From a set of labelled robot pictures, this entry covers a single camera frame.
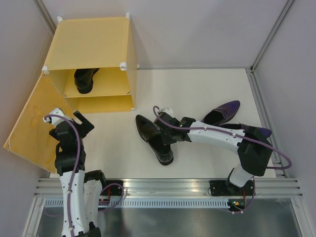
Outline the black pointed loafer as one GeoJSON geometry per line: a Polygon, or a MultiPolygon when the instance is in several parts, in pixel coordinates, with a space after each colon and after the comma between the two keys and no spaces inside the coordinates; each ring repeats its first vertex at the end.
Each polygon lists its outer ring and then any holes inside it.
{"type": "Polygon", "coordinates": [[[137,115],[135,122],[140,137],[154,151],[159,163],[164,166],[170,165],[174,161],[174,154],[171,146],[164,144],[159,128],[142,115],[137,115]]]}

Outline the black leather shoe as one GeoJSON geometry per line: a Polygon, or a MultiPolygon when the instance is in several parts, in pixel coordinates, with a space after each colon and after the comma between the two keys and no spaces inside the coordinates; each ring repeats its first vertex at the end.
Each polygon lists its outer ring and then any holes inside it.
{"type": "Polygon", "coordinates": [[[77,69],[74,73],[75,86],[80,94],[88,94],[93,89],[93,77],[99,71],[96,69],[77,69]]]}

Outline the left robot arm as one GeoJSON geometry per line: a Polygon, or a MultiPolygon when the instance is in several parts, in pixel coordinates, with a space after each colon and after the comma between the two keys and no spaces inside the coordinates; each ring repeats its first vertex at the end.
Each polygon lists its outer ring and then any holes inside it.
{"type": "Polygon", "coordinates": [[[49,135],[57,140],[55,167],[63,194],[63,237],[99,237],[97,224],[99,197],[107,192],[108,184],[101,170],[85,171],[86,153],[83,138],[94,129],[80,112],[74,121],[56,108],[44,117],[53,125],[49,135]]]}

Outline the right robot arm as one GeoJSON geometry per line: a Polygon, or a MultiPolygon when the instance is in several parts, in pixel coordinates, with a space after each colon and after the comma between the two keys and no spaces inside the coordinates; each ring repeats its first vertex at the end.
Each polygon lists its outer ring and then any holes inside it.
{"type": "Polygon", "coordinates": [[[226,191],[231,195],[247,189],[249,181],[255,176],[264,176],[268,168],[271,144],[257,128],[221,128],[189,117],[177,120],[166,112],[160,112],[154,123],[161,130],[166,144],[184,141],[206,143],[237,154],[239,164],[224,182],[226,191]]]}

